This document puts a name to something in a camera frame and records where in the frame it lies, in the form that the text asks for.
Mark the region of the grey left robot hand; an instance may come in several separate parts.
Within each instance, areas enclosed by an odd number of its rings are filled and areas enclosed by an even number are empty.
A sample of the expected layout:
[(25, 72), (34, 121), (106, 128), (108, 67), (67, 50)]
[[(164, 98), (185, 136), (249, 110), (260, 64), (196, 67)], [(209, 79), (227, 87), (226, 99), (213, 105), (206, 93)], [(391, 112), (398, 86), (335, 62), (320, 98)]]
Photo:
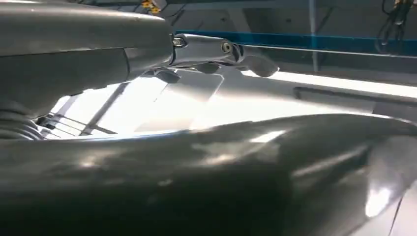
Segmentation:
[(163, 18), (73, 3), (0, 3), (3, 236), (266, 236), (285, 176), (254, 125), (133, 138), (44, 140), (63, 96), (169, 67), (278, 67), (253, 47), (174, 35)]

